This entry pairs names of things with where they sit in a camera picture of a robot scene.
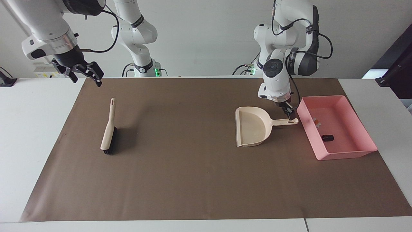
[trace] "pink bin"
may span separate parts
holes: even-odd
[[[303,97],[297,113],[318,160],[358,158],[377,150],[343,95]],[[313,118],[321,123],[319,128]],[[335,139],[324,142],[322,135]]]

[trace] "table surface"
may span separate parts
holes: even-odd
[[[412,116],[390,88],[374,80],[339,82],[411,204]],[[84,78],[76,84],[61,78],[19,79],[12,88],[0,88],[1,231],[307,231],[304,219],[17,223],[83,83]],[[307,219],[307,225],[311,232],[407,231],[412,217],[319,218]]]

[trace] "hand brush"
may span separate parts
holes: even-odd
[[[116,109],[116,99],[112,98],[110,100],[110,111],[109,111],[109,121],[106,125],[106,130],[104,131],[102,145],[100,149],[106,155],[110,155],[113,150],[113,138],[115,137],[116,127],[115,127],[115,109]]]

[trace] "beige dustpan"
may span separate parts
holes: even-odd
[[[239,107],[236,109],[236,142],[238,147],[251,147],[267,139],[275,125],[295,125],[293,120],[272,120],[269,114],[258,107]]]

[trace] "rectangular container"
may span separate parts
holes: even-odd
[[[377,151],[343,95],[303,97],[297,113],[318,160],[358,158]],[[313,118],[321,123],[319,128]],[[322,135],[333,135],[335,139],[324,142]]]

